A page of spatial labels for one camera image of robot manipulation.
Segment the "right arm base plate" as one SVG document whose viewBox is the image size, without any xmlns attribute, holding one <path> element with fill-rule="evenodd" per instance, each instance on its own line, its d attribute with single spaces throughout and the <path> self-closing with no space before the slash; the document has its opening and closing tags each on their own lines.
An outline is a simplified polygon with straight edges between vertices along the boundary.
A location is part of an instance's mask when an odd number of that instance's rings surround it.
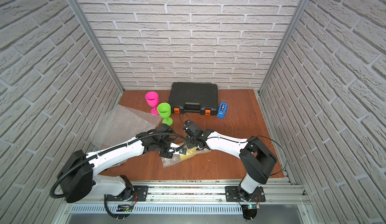
<svg viewBox="0 0 386 224">
<path fill-rule="evenodd" d="M 251 194 L 243 191 L 240 186 L 225 187 L 226 202 L 241 202 L 241 203 L 264 203 L 265 193 L 262 186 L 258 186 Z"/>
</svg>

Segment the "bubble wrap sheet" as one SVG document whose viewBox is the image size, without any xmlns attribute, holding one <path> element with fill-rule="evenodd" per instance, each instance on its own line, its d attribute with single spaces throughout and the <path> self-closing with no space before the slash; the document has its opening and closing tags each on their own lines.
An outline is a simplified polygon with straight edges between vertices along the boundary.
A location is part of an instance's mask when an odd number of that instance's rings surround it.
<svg viewBox="0 0 386 224">
<path fill-rule="evenodd" d="M 164 168 L 176 165 L 180 162 L 186 161 L 188 159 L 191 159 L 195 157 L 198 154 L 206 154 L 210 153 L 210 149 L 203 149 L 199 150 L 197 147 L 193 147 L 191 149 L 185 148 L 186 153 L 185 154 L 173 154 L 172 158 L 162 158 L 162 165 Z"/>
</svg>

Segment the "bubble wrap stack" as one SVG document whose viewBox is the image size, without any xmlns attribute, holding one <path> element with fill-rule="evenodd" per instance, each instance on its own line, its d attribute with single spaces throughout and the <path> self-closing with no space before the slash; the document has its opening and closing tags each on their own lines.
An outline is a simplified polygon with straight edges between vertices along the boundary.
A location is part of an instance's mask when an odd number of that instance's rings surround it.
<svg viewBox="0 0 386 224">
<path fill-rule="evenodd" d="M 105 114 L 97 128 L 92 131 L 92 149 L 95 152 L 130 142 L 137 134 L 156 128 L 160 122 L 159 115 L 117 105 Z M 92 162 L 99 163 L 99 169 L 104 170 L 121 164 L 127 159 L 141 156 L 143 152 L 144 147 L 138 141 L 132 147 L 119 148 Z"/>
</svg>

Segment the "yellow plastic wine glass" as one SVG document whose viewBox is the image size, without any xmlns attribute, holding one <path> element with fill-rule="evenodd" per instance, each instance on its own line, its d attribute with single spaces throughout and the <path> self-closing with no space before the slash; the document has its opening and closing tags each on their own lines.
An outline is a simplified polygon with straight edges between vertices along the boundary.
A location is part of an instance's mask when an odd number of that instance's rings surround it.
<svg viewBox="0 0 386 224">
<path fill-rule="evenodd" d="M 197 150 L 196 148 L 193 148 L 193 149 L 187 149 L 186 151 L 186 154 L 185 155 L 180 155 L 180 159 L 181 161 L 185 161 L 187 159 L 190 159 L 190 158 L 193 158 L 194 156 L 197 155 Z"/>
</svg>

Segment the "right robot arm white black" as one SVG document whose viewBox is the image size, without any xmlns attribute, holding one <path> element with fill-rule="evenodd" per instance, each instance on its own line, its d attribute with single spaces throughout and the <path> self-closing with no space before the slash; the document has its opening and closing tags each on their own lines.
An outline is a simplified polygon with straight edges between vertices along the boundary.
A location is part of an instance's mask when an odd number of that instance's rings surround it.
<svg viewBox="0 0 386 224">
<path fill-rule="evenodd" d="M 266 184 L 277 163 L 276 156 L 256 136 L 233 138 L 210 129 L 203 131 L 191 121 L 185 121 L 184 131 L 189 143 L 198 149 L 222 151 L 241 160 L 246 175 L 238 187 L 240 195 L 252 195 L 260 185 Z"/>
</svg>

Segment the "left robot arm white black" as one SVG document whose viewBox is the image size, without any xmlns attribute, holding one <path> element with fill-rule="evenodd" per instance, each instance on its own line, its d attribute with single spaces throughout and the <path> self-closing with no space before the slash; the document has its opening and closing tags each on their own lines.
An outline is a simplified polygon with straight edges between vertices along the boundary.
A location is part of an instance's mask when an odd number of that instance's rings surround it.
<svg viewBox="0 0 386 224">
<path fill-rule="evenodd" d="M 89 194 L 113 196 L 127 201 L 134 197 L 132 183 L 125 175 L 102 176 L 101 172 L 130 158 L 159 151 L 161 157 L 179 154 L 187 144 L 185 137 L 161 124 L 158 129 L 141 132 L 135 137 L 115 146 L 84 153 L 75 151 L 57 176 L 50 190 L 50 197 L 64 198 L 67 203 L 75 203 Z"/>
</svg>

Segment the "green plastic wine glass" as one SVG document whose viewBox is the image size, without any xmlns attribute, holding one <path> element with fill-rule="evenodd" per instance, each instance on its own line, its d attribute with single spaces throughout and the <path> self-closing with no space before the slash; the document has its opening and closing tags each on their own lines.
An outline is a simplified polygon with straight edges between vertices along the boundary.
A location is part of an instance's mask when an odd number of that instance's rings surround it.
<svg viewBox="0 0 386 224">
<path fill-rule="evenodd" d="M 167 102 L 160 103 L 157 106 L 158 114 L 162 117 L 162 123 L 171 126 L 173 119 L 171 116 L 171 106 Z"/>
</svg>

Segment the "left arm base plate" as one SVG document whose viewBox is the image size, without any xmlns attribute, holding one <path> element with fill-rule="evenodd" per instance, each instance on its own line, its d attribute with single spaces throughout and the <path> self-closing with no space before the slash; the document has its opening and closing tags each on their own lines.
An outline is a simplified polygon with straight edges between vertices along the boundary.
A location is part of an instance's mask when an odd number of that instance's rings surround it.
<svg viewBox="0 0 386 224">
<path fill-rule="evenodd" d="M 127 187 L 118 196 L 107 195 L 107 201 L 146 201 L 149 186 L 134 185 Z"/>
</svg>

